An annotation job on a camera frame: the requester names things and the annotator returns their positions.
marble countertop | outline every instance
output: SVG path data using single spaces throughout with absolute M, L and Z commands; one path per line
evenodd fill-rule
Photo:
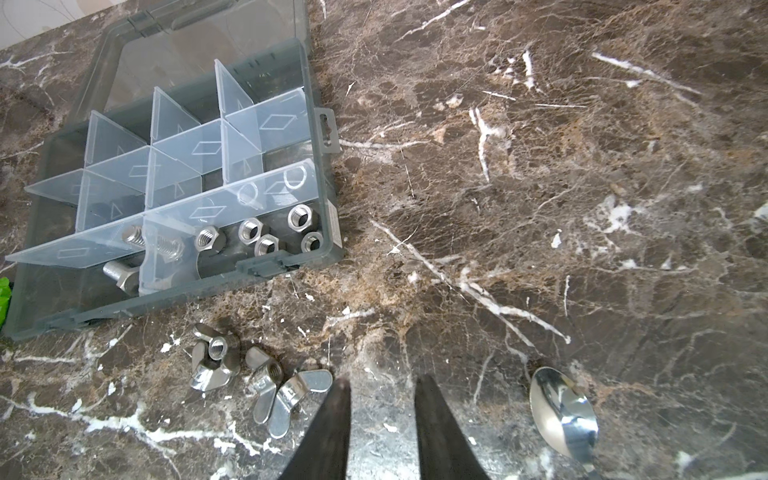
M 276 478 L 317 402 L 270 441 L 243 376 L 191 390 L 206 322 L 350 379 L 350 478 L 419 477 L 427 372 L 493 479 L 583 478 L 531 420 L 540 364 L 593 402 L 606 478 L 768 478 L 766 6 L 309 7 L 346 259 L 7 348 L 0 476 Z M 100 33 L 137 8 L 0 51 L 0 253 Z

hex nut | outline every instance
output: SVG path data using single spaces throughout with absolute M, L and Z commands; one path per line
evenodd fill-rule
M 269 225 L 265 225 L 258 218 L 251 217 L 240 223 L 240 228 L 237 229 L 237 238 L 246 245 L 251 245 L 259 241 L 262 235 L 267 235 L 269 232 Z
M 319 217 L 317 212 L 305 204 L 298 204 L 288 213 L 288 226 L 291 230 L 306 233 L 317 228 Z
M 304 253 L 317 250 L 323 245 L 323 234 L 320 232 L 309 232 L 301 239 L 301 251 Z
M 275 237 L 274 235 L 262 235 L 256 242 L 256 246 L 253 248 L 253 253 L 257 257 L 267 255 L 268 253 L 277 252 L 278 250 L 285 250 L 285 243 Z
M 227 237 L 213 225 L 200 230 L 194 239 L 194 248 L 201 255 L 216 255 L 226 244 Z

plastic organizer box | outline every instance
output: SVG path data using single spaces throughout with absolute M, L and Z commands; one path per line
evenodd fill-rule
M 263 3 L 239 2 L 201 18 L 215 25 Z M 290 15 L 298 25 L 305 14 Z M 300 36 L 288 36 L 227 67 L 212 61 L 211 73 L 184 84 L 154 86 L 144 97 L 138 88 L 128 103 L 92 110 L 88 121 L 46 140 L 43 180 L 26 188 L 36 196 L 28 248 L 6 257 L 20 265 L 4 333 L 22 339 L 134 316 L 343 258 L 329 163 L 339 151 L 336 124 L 331 110 L 316 106 Z M 107 104 L 117 84 L 109 85 Z M 82 109 L 88 102 L 80 100 Z M 303 253 L 303 236 L 287 225 L 297 204 L 318 214 L 316 250 Z M 286 249 L 255 257 L 253 245 L 237 239 L 248 217 L 268 224 Z M 201 257 L 194 239 L 209 225 L 227 245 Z M 124 240 L 132 227 L 144 245 Z M 114 259 L 140 267 L 139 296 L 101 272 Z

stainless steel spoon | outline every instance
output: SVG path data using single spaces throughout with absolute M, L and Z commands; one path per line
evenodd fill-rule
M 531 379 L 531 413 L 544 440 L 561 454 L 584 466 L 590 480 L 601 480 L 592 464 L 598 442 L 598 420 L 587 397 L 573 380 L 548 366 Z

